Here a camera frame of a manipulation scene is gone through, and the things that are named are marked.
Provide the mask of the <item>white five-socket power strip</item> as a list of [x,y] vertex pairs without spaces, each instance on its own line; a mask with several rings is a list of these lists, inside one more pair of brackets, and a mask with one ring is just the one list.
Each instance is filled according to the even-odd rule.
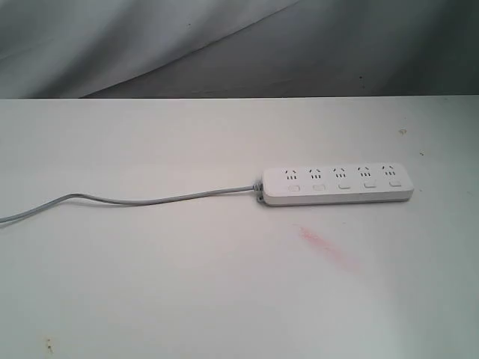
[[408,201],[414,185],[399,163],[356,163],[268,168],[259,199],[269,206]]

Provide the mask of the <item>grey fabric backdrop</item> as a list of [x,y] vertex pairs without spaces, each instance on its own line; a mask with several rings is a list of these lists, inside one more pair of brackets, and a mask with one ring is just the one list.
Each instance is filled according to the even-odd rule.
[[3,1],[1,97],[478,92],[476,1]]

